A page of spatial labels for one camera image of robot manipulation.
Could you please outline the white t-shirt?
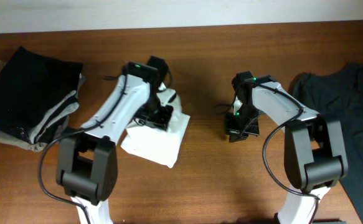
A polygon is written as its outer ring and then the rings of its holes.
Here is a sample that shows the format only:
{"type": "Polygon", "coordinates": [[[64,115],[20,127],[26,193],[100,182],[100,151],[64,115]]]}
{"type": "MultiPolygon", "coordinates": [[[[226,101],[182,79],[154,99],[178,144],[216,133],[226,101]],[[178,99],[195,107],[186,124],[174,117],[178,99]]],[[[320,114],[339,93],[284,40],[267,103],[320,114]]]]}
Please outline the white t-shirt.
{"type": "Polygon", "coordinates": [[[173,107],[166,131],[138,126],[135,121],[127,128],[121,148],[127,153],[172,168],[177,161],[182,139],[190,116],[182,112],[181,99],[176,94],[167,106],[173,107]]]}

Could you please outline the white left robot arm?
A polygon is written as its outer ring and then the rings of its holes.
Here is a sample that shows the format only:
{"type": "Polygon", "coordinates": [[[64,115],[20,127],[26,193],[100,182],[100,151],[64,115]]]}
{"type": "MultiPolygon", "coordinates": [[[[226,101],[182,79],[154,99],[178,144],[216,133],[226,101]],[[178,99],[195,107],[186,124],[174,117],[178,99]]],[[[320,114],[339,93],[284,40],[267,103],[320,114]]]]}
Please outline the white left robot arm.
{"type": "Polygon", "coordinates": [[[57,183],[76,206],[81,223],[111,223],[108,198],[118,177],[116,145],[134,122],[150,131],[167,131],[174,107],[160,99],[167,63],[152,56],[146,64],[128,62],[101,108],[80,129],[60,137],[57,183]]]}

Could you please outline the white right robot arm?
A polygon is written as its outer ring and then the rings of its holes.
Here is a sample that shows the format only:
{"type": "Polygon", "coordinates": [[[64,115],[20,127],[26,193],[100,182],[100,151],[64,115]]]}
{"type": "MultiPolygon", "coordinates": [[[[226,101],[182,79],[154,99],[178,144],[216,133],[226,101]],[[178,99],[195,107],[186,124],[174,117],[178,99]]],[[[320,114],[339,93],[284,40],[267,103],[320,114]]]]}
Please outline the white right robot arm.
{"type": "Polygon", "coordinates": [[[262,147],[266,171],[287,192],[274,222],[314,223],[321,199],[348,173],[340,121],[308,108],[271,75],[254,77],[250,72],[238,73],[232,86],[235,94],[225,111],[229,142],[258,136],[258,119],[263,114],[277,125],[262,147]],[[266,159],[268,144],[278,131],[284,132],[284,169],[290,186],[275,177],[266,159]]]}

